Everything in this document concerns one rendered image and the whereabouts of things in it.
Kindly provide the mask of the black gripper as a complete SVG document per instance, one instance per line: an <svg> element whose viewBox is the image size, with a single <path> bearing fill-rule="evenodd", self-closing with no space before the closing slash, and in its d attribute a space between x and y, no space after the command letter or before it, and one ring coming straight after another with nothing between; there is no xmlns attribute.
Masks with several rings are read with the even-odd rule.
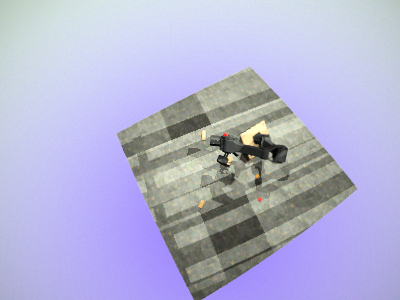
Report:
<svg viewBox="0 0 400 300"><path fill-rule="evenodd" d="M237 138L237 137L232 136L232 135L228 135L228 136ZM226 155L226 154L227 154L227 153L225 153L224 156L219 155L218 158L217 158L217 162L226 166L227 163L228 163L228 161L229 161L229 159L227 158L229 154L227 154L227 155ZM226 156L226 157L225 157L225 156Z"/></svg>

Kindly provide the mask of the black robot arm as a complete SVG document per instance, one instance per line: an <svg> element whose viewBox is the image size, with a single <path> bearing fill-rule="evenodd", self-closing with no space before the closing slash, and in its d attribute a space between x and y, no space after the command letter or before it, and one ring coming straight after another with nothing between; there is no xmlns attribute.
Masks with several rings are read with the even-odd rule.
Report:
<svg viewBox="0 0 400 300"><path fill-rule="evenodd" d="M270 160L269 154L272 154L270 162L273 164L285 163L288 148L284 145L278 145L271 142L269 134L257 132L252 136L253 142L259 144L258 147L242 144L238 138L231 136L215 136L211 135L210 146L219 146L222 152L233 153L236 157L241 153L259 157L262 160Z"/></svg>

